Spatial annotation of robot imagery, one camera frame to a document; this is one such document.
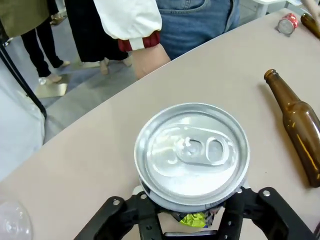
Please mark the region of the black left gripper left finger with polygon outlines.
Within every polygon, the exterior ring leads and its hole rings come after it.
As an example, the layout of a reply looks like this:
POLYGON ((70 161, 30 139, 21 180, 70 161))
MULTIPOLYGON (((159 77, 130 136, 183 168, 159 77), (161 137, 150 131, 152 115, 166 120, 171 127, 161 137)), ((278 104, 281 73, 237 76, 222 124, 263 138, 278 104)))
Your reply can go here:
POLYGON ((164 240, 158 217, 164 209, 145 195, 140 191, 127 200, 119 196, 108 198, 75 239, 121 240, 137 225, 141 240, 164 240))

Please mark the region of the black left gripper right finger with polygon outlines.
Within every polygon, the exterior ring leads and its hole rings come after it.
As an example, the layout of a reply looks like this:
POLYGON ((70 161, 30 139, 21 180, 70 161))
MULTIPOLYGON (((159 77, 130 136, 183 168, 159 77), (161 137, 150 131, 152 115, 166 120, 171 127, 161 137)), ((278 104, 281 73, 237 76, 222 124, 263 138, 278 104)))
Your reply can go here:
POLYGON ((224 207, 216 232, 218 240, 238 240, 243 220, 250 219, 268 240, 316 240, 317 237, 273 188, 258 192, 240 187, 230 196, 217 202, 224 207))

